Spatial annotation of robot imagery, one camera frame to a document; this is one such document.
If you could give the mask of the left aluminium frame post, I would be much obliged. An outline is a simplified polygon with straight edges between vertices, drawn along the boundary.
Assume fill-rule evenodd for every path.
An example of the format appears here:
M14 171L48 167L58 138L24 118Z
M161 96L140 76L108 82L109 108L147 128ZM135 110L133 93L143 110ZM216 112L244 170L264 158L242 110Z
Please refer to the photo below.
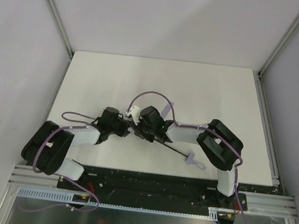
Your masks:
M64 24L62 22L60 13L57 9L55 0L45 0L45 1L46 1L48 10L50 12L50 15L52 17L52 20L54 22L54 25L57 29L57 32L58 32L58 34L61 38L61 41L64 45L65 51L67 52L68 57L70 59L72 59L73 56L74 56L74 50L72 49L70 40L69 40L68 35L66 33L66 30L65 30Z

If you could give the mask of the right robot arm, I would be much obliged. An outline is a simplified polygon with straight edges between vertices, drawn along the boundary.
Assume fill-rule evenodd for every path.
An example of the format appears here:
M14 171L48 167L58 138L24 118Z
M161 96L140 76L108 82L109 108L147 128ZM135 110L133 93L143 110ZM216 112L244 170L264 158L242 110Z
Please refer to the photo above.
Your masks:
M161 143L186 142L201 147L209 162L217 169L217 191L232 197L238 188L237 168L243 164L243 143L220 120L208 124L182 124L164 120L159 111L148 106L140 109L131 106L127 112L132 117L134 133L142 139Z

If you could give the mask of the aluminium frame post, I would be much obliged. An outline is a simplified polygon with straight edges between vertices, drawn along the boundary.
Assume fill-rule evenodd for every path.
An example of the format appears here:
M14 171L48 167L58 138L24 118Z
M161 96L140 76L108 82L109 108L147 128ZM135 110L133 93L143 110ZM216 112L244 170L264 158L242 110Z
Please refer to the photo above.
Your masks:
M270 53L266 62L261 66L258 71L259 76L264 76L273 63L278 59L283 50L288 46L294 35L299 31L299 13L295 19L291 22L284 35L281 37L273 51Z
M73 56L74 56L74 50L72 49L70 40L69 40L68 35L66 33L66 30L65 30L64 24L62 22L60 13L57 9L55 0L45 0L45 1L46 1L48 10L50 12L50 15L52 17L52 20L54 22L54 25L57 29L57 32L58 32L58 34L61 38L61 41L64 45L65 51L67 52L68 57L70 59L72 59Z

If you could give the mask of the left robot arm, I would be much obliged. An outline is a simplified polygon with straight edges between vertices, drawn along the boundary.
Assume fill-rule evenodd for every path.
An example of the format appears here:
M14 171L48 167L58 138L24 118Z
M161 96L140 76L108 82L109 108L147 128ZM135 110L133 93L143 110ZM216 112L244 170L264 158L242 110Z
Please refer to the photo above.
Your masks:
M78 162L67 158L72 146L98 145L115 134L126 137L133 122L119 110L107 107L100 117L81 126L62 126L45 121L21 151L21 157L37 173L58 175L77 181L85 172Z

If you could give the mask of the right aluminium frame post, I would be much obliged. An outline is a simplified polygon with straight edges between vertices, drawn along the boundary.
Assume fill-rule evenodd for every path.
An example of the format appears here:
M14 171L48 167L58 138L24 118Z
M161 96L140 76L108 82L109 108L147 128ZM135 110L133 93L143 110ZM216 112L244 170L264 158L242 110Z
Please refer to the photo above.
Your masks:
M273 51L270 53L266 62L261 66L258 71L259 76L264 76L273 63L278 59L283 50L288 46L294 35L299 31L299 13L295 19L291 22L284 35L281 37Z

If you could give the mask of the lavender folding umbrella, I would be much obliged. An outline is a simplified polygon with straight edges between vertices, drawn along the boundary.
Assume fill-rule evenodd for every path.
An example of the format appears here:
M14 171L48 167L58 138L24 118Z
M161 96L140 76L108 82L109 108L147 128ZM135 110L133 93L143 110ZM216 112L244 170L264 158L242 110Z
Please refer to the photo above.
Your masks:
M154 135L154 141L184 156L186 164L193 164L200 170L204 170L205 166L194 160L194 153L185 154L169 145L175 141L194 143L195 141L192 140L191 136L197 136L199 134L198 132L194 132L191 127L187 127L184 131L182 131L180 129L180 125L176 123L175 119L166 120L165 118L170 111L172 112L172 116L175 117L174 103L170 101L168 101L162 112L159 112L153 106L148 106L141 110L141 116L138 124L140 126L144 126L150 134Z

